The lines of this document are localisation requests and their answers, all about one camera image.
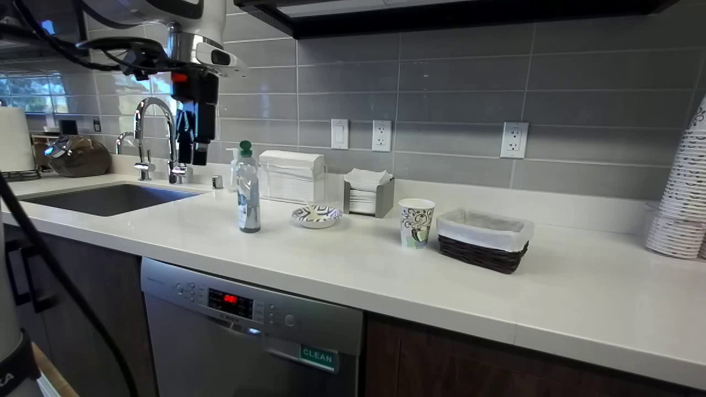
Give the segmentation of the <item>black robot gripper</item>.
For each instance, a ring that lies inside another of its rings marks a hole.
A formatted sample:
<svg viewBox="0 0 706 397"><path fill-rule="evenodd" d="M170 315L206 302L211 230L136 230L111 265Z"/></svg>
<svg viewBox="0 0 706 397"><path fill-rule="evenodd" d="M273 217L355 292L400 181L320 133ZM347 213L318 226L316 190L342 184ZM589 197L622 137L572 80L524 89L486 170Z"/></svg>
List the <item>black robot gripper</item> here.
<svg viewBox="0 0 706 397"><path fill-rule="evenodd" d="M206 147L216 137L219 77L204 71L175 71L172 98L178 103L178 160L204 166Z"/></svg>

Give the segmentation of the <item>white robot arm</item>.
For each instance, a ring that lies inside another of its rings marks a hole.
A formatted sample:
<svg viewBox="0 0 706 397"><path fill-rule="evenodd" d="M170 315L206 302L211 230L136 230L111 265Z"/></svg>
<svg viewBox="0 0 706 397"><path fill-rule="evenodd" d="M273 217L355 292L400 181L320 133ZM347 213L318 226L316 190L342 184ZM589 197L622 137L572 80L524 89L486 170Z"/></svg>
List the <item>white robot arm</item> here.
<svg viewBox="0 0 706 397"><path fill-rule="evenodd" d="M135 80L170 76L170 94L178 103L178 164L204 166L216 138L219 80L240 68L222 44L226 0L81 0L86 11L112 29L161 23L168 40L101 37L84 49L123 51L119 68Z"/></svg>

